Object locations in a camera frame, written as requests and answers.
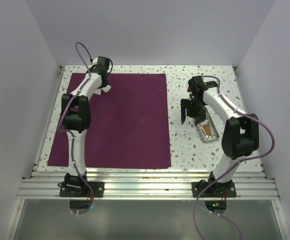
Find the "white gauze pad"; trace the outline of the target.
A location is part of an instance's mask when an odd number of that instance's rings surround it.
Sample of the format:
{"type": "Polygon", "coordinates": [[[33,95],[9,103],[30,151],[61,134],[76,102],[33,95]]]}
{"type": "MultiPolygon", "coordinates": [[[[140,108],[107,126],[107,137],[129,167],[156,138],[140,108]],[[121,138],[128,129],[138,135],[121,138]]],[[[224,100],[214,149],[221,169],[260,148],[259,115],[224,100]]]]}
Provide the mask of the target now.
{"type": "Polygon", "coordinates": [[[97,91],[95,92],[97,95],[101,95],[101,89],[97,89],[97,91]]]}
{"type": "Polygon", "coordinates": [[[109,92],[110,90],[111,90],[111,86],[110,85],[107,85],[107,86],[102,88],[102,91],[105,92],[105,93],[109,92]]]}

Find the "steel instrument tray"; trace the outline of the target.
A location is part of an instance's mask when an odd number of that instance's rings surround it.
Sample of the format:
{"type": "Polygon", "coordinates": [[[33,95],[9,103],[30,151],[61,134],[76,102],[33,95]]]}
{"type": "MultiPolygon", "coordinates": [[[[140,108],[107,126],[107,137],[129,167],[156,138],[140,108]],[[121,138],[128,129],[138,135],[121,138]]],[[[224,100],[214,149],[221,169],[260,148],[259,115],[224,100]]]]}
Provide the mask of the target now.
{"type": "Polygon", "coordinates": [[[212,118],[207,108],[205,107],[204,110],[206,113],[206,120],[197,125],[199,136],[203,143],[211,143],[218,141],[219,140],[218,131],[212,121],[212,118]]]}

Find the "steel forceps scissors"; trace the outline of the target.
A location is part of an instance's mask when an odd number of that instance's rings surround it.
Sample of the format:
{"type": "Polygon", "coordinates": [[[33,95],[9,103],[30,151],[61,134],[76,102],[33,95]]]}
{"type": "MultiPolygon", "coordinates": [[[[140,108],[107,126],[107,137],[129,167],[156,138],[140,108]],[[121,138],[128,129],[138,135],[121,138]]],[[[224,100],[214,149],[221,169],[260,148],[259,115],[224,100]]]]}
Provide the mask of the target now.
{"type": "Polygon", "coordinates": [[[207,141],[207,142],[211,142],[211,141],[217,141],[218,140],[218,136],[216,134],[205,134],[203,136],[203,140],[207,141]]]}

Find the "purple cloth mat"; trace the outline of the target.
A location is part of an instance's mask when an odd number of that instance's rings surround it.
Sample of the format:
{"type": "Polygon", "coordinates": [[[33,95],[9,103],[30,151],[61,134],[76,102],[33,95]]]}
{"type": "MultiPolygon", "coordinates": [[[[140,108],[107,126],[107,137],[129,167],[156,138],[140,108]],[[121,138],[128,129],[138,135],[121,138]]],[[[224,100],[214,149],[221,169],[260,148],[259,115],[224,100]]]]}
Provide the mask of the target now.
{"type": "Polygon", "coordinates": [[[85,138],[89,168],[171,166],[167,81],[163,73],[113,73],[111,89],[93,95],[85,138]]]}

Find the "orange bandage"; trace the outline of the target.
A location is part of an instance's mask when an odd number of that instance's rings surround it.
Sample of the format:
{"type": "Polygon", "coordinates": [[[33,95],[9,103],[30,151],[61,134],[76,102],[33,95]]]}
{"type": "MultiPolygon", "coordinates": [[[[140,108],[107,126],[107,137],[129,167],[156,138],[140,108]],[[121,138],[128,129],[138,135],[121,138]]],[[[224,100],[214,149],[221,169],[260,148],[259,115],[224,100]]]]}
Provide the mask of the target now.
{"type": "Polygon", "coordinates": [[[204,125],[203,129],[204,129],[206,135],[211,135],[212,134],[208,124],[204,125]]]}

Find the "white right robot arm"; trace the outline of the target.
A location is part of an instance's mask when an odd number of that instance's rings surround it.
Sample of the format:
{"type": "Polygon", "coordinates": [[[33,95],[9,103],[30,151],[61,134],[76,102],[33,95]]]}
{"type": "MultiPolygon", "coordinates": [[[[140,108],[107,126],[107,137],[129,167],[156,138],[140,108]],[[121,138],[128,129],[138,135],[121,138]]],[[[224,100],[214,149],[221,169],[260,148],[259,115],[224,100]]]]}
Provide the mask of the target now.
{"type": "Polygon", "coordinates": [[[234,105],[221,91],[216,81],[204,82],[202,76],[194,76],[188,81],[190,97],[181,99],[181,123],[187,117],[195,125],[207,122],[205,106],[209,106],[223,121],[221,140],[223,156],[211,173],[212,181],[207,190],[212,196],[225,191],[225,183],[233,179],[239,161],[250,156],[259,148],[259,124],[255,114],[247,114],[234,105]]]}

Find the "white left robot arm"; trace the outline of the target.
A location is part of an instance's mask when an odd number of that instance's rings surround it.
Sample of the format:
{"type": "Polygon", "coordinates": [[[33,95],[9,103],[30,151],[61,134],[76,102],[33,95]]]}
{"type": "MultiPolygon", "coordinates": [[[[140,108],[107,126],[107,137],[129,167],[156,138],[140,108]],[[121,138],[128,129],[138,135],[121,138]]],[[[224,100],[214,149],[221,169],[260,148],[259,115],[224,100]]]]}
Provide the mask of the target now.
{"type": "Polygon", "coordinates": [[[85,164],[85,138],[91,124],[89,101],[93,95],[108,92],[111,86],[108,77],[113,69],[112,60],[99,56],[92,61],[83,81],[71,93],[61,98],[60,132],[67,134],[69,161],[67,174],[61,188],[71,188],[77,196],[84,196],[89,190],[85,164]]]}

